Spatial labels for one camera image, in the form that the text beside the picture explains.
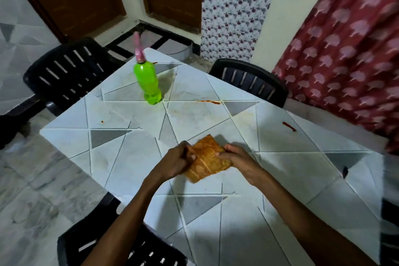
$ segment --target person's left hand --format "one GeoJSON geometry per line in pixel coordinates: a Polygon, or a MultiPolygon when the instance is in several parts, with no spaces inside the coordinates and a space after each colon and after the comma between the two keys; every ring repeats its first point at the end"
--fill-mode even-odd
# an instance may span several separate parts
{"type": "Polygon", "coordinates": [[[187,148],[190,146],[187,141],[183,141],[178,146],[169,149],[152,169],[150,175],[154,175],[163,183],[182,173],[197,158],[196,155],[187,155],[187,148]]]}

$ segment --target wallpaper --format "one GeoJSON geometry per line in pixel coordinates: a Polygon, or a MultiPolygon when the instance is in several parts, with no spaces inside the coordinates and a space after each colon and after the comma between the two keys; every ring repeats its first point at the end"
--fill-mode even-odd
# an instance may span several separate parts
{"type": "Polygon", "coordinates": [[[57,45],[57,38],[27,0],[0,0],[0,115],[33,95],[22,76],[57,45]]]}
{"type": "Polygon", "coordinates": [[[249,61],[271,0],[202,0],[201,56],[249,61]]]}

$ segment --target black plastic chair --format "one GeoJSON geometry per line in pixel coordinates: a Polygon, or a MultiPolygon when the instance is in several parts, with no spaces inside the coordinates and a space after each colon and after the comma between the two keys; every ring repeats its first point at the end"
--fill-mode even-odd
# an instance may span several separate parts
{"type": "Polygon", "coordinates": [[[278,107],[284,106],[288,96],[287,87],[277,76],[248,62],[218,59],[209,74],[278,107]]]}
{"type": "MultiPolygon", "coordinates": [[[[59,266],[79,266],[93,250],[98,240],[118,217],[120,201],[107,193],[96,208],[58,238],[57,255],[59,266]]],[[[165,243],[144,223],[130,250],[125,265],[178,266],[187,264],[187,257],[165,243]]]]}
{"type": "Polygon", "coordinates": [[[85,37],[44,54],[28,68],[23,80],[58,116],[123,64],[85,37]]]}

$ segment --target red curtain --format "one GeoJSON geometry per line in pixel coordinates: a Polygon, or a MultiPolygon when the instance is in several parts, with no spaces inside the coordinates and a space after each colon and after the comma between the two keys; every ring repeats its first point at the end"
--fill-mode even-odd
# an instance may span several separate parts
{"type": "Polygon", "coordinates": [[[292,98],[399,152],[399,0],[319,0],[273,72],[292,98]]]}

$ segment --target forearm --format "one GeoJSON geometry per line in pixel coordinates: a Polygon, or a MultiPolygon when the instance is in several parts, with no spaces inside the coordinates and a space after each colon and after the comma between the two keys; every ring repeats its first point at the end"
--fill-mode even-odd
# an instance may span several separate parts
{"type": "Polygon", "coordinates": [[[157,177],[150,175],[145,178],[135,197],[102,236],[82,266],[125,265],[148,205],[161,184],[162,181],[157,177]]]}
{"type": "Polygon", "coordinates": [[[264,169],[255,186],[265,195],[316,265],[376,265],[356,245],[315,216],[264,169]]]}

